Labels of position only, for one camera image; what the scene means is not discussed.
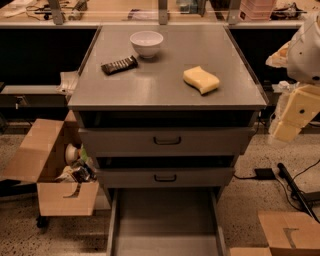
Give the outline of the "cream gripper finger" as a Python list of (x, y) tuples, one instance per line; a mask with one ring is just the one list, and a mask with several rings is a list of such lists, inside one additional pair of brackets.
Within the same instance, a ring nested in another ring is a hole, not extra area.
[(301, 129), (298, 127), (284, 122), (279, 122), (274, 128), (272, 136), (282, 142), (291, 142), (300, 133), (300, 131)]

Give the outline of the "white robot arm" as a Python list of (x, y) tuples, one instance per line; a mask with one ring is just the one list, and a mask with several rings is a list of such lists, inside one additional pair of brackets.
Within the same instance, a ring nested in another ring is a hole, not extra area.
[(278, 99), (269, 133), (291, 142), (320, 112), (320, 13), (308, 16), (294, 34), (286, 52), (287, 75), (298, 85)]

